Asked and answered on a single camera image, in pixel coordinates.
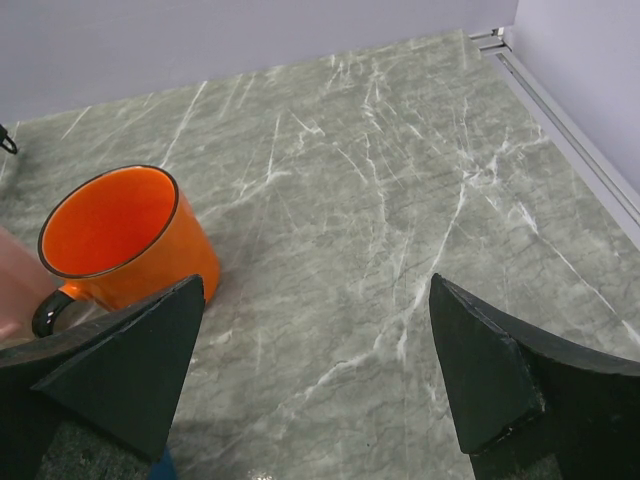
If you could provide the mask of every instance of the purple wall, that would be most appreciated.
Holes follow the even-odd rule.
[[[2,0],[0,122],[462,28],[517,0]]]
[[[640,2],[520,0],[513,53],[640,193]]]

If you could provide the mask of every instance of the marble table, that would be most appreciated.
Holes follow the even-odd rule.
[[[16,128],[0,222],[29,245],[65,193],[135,163],[177,178],[215,245],[169,439],[182,479],[472,477],[435,272],[640,360],[637,250],[461,32]]]

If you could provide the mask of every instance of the black object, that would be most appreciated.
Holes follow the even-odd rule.
[[[640,364],[529,325],[434,275],[460,449],[484,479],[640,478]]]
[[[158,460],[204,303],[194,275],[118,312],[0,351],[0,478],[34,478],[68,419]]]
[[[60,290],[54,291],[45,298],[33,314],[33,319],[31,320],[33,334],[38,338],[52,335],[53,325],[58,316],[62,313],[62,310],[74,301],[73,298]]]
[[[18,153],[18,146],[11,140],[9,132],[7,132],[7,129],[2,125],[0,125],[0,147],[13,155]]]

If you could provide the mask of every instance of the blue object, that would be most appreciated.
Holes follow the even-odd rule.
[[[158,463],[152,465],[149,480],[178,480],[169,447],[164,447],[162,458]]]

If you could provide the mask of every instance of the pink mug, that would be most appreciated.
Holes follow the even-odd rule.
[[[0,342],[16,344],[35,338],[33,312],[55,289],[36,257],[0,227]]]

